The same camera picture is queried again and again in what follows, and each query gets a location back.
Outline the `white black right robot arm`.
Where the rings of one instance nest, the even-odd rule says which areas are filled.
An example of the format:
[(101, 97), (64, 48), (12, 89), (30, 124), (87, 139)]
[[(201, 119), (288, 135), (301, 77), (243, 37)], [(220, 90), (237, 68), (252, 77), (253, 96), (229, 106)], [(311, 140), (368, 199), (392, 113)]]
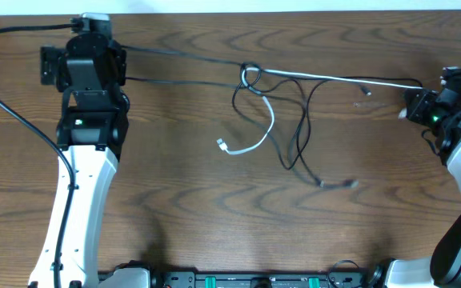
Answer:
[[(425, 126), (435, 136), (432, 152), (456, 181), (461, 194), (461, 68), (447, 67), (441, 91), (407, 90), (399, 116)], [(370, 287), (461, 287), (461, 214), (436, 246), (433, 255), (390, 260), (378, 266)]]

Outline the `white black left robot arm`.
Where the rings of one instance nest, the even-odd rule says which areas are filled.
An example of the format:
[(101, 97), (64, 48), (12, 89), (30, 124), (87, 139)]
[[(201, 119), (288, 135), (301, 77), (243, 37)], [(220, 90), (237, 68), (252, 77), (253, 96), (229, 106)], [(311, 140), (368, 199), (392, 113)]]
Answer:
[(106, 196), (129, 127), (126, 51), (102, 32), (73, 37), (63, 49), (42, 48), (58, 63), (62, 92), (57, 145), (62, 153), (46, 240), (30, 287), (96, 287)]

